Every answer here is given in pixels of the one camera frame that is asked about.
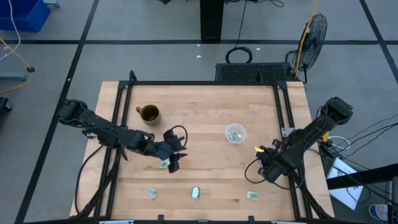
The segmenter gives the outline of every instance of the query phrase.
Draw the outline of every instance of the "wooden tabletop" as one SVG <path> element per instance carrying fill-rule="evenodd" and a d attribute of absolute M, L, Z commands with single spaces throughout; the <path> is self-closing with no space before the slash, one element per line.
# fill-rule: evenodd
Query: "wooden tabletop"
<path fill-rule="evenodd" d="M 118 82 L 104 82 L 99 93 L 96 113 L 111 120 Z M 297 128 L 311 122 L 302 83 L 288 83 L 289 96 Z M 120 123 L 126 91 L 122 96 Z M 284 109 L 283 94 L 280 91 Z M 158 127 L 142 122 L 135 107 L 154 104 L 162 114 Z M 247 138 L 242 144 L 231 144 L 225 129 L 231 123 L 242 124 Z M 133 86 L 127 125 L 156 135 L 162 140 L 167 129 L 181 124 L 188 130 L 187 157 L 180 160 L 180 170 L 169 174 L 158 168 L 160 160 L 126 151 L 129 160 L 120 163 L 113 205 L 113 219 L 166 220 L 247 220 L 253 215 L 260 220 L 294 220 L 290 192 L 273 184 L 251 184 L 244 169 L 253 161 L 254 146 L 271 147 L 273 139 L 281 139 L 274 92 L 271 86 Z M 183 131 L 175 129 L 179 136 Z M 98 140 L 88 140 L 85 158 L 98 147 Z M 90 200 L 98 188 L 105 150 L 100 151 L 82 172 L 78 194 L 79 208 Z M 248 177 L 261 180 L 258 166 L 252 166 Z M 308 189 L 327 213 L 333 209 L 318 154 L 305 153 L 305 176 Z M 288 187 L 287 178 L 277 183 Z M 157 198 L 150 199 L 147 189 L 153 187 Z M 192 199 L 192 187 L 200 188 L 200 198 Z M 259 200 L 246 198 L 248 190 L 258 192 Z M 297 191 L 302 216 L 301 192 Z M 104 214 L 103 203 L 101 214 Z"/>

